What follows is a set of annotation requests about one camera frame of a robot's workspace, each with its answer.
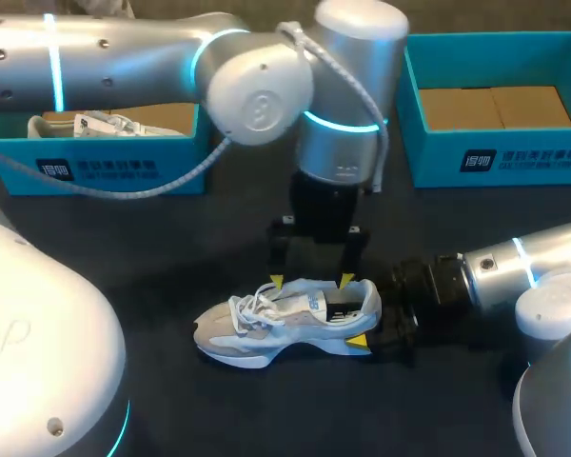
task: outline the gray fabric backdrop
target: gray fabric backdrop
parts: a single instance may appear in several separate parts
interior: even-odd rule
[[[181,18],[208,11],[243,17],[256,30],[279,21],[310,24],[318,0],[130,0],[142,18]],[[23,10],[24,0],[0,0],[0,11]],[[571,0],[392,0],[416,33],[478,30],[571,30]]]

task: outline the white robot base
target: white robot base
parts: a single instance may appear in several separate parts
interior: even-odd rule
[[[114,457],[123,331],[89,281],[0,226],[0,457]]]

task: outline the yellow marker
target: yellow marker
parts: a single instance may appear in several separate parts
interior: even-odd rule
[[[353,338],[349,338],[348,340],[345,340],[345,344],[355,349],[370,350],[370,348],[368,347],[368,342],[365,339],[364,333],[358,336],[354,336]]]
[[[343,273],[343,276],[341,276],[341,284],[339,285],[339,288],[345,288],[345,286],[349,284],[354,277],[355,274],[353,273]]]
[[[281,290],[284,286],[284,275],[283,274],[271,274],[270,280],[275,283],[277,289]]]

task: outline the screw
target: screw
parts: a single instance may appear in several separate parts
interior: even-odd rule
[[[492,269],[495,267],[495,261],[493,259],[484,259],[480,262],[480,268],[482,269]]]

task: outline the cardboard box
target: cardboard box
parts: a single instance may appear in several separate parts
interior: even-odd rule
[[[410,35],[396,105],[416,187],[571,184],[571,32]]]
[[[28,139],[28,121],[39,113],[8,113],[0,114],[0,152],[56,179],[117,192],[162,186],[207,157],[210,124],[198,105],[160,105],[112,112],[145,125],[175,129],[185,136]],[[64,121],[73,119],[75,112],[43,116]],[[1,161],[0,177],[11,195],[71,195]],[[170,193],[198,194],[204,190],[202,173]]]
[[[432,130],[571,128],[556,88],[421,89]]]

